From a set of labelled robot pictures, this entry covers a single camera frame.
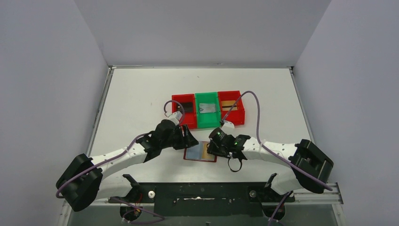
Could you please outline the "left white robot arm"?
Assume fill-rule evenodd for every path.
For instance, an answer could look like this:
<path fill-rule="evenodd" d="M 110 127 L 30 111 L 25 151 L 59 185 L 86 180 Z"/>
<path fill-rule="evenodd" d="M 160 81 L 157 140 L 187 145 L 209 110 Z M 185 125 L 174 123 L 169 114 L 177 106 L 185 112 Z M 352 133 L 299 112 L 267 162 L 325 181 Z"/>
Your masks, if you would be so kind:
<path fill-rule="evenodd" d="M 155 130 L 139 134 L 127 147 L 92 157 L 84 153 L 77 155 L 56 183 L 56 198 L 65 199 L 74 211 L 81 211 L 104 198 L 105 190 L 100 186 L 107 177 L 148 162 L 163 149 L 182 150 L 198 144 L 187 125 L 162 120 Z"/>

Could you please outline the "red leather card holder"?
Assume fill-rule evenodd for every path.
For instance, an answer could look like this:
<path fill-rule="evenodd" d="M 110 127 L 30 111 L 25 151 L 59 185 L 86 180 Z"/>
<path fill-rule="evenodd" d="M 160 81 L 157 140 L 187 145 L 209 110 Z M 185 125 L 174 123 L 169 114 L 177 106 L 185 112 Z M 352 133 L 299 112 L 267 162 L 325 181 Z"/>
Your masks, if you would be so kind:
<path fill-rule="evenodd" d="M 200 141 L 198 145 L 186 148 L 184 150 L 183 159 L 189 161 L 216 162 L 217 157 L 207 152 L 209 144 L 209 142 Z"/>

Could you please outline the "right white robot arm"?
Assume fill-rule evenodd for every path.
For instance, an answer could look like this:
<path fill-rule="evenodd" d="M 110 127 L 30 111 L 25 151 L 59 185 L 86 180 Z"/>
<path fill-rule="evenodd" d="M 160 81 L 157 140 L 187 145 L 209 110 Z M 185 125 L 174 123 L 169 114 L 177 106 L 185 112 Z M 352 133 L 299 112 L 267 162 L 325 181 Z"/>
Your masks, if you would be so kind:
<path fill-rule="evenodd" d="M 264 193 L 271 201 L 298 189 L 316 194 L 332 190 L 327 181 L 334 162 L 310 140 L 303 139 L 293 144 L 261 142 L 248 135 L 234 137 L 221 128 L 214 129 L 209 139 L 209 154 L 239 162 L 262 160 L 290 168 L 290 172 L 270 176 Z"/>

